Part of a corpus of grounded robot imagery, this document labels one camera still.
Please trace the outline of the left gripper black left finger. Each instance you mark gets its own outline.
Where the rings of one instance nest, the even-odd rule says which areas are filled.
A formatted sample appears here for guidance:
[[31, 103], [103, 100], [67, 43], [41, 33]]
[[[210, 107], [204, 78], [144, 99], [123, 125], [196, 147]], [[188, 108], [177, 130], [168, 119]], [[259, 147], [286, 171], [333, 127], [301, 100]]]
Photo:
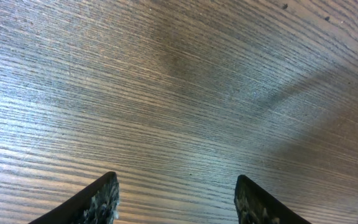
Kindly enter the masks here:
[[113, 224], [118, 219], [119, 182], [107, 172], [89, 186], [30, 224]]

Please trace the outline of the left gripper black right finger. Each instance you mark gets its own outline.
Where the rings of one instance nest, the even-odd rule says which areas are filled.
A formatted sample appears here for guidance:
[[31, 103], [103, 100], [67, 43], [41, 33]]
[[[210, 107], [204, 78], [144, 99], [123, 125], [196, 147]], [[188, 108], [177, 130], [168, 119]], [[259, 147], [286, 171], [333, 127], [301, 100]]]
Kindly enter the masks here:
[[239, 224], [310, 224], [246, 175], [237, 178], [234, 205]]

